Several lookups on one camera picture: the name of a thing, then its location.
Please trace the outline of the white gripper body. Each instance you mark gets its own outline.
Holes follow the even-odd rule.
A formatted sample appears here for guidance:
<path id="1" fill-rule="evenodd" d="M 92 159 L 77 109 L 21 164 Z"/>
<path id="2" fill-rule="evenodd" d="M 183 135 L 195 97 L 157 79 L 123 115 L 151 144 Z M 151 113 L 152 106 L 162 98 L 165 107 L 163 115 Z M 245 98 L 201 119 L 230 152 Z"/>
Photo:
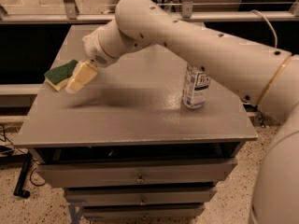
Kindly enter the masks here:
<path id="1" fill-rule="evenodd" d="M 102 26 L 85 35 L 82 38 L 83 51 L 90 63 L 101 68 L 106 68 L 117 61 L 116 58 L 109 56 L 102 48 L 99 35 L 104 30 Z"/>

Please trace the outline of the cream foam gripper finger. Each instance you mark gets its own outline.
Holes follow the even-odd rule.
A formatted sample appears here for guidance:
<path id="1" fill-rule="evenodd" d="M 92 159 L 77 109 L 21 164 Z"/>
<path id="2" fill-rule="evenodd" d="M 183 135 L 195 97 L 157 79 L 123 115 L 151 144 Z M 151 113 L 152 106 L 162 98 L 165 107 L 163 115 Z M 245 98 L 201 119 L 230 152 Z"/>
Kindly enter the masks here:
<path id="1" fill-rule="evenodd" d="M 73 75 L 69 78 L 65 90 L 68 93 L 76 93 L 90 83 L 98 74 L 97 67 L 89 62 L 79 61 Z"/>

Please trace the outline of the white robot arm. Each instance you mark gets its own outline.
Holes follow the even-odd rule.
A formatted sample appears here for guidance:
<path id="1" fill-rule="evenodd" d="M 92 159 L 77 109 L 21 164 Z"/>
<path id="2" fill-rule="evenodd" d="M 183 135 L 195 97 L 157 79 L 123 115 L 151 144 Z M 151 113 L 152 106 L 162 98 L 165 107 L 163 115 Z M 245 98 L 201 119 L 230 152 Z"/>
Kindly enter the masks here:
<path id="1" fill-rule="evenodd" d="M 158 44 L 203 70 L 242 100 L 281 123 L 253 191 L 249 224 L 299 224 L 299 58 L 172 18 L 150 0 L 120 0 L 115 18 L 83 39 L 67 91 L 81 90 L 120 56 Z"/>

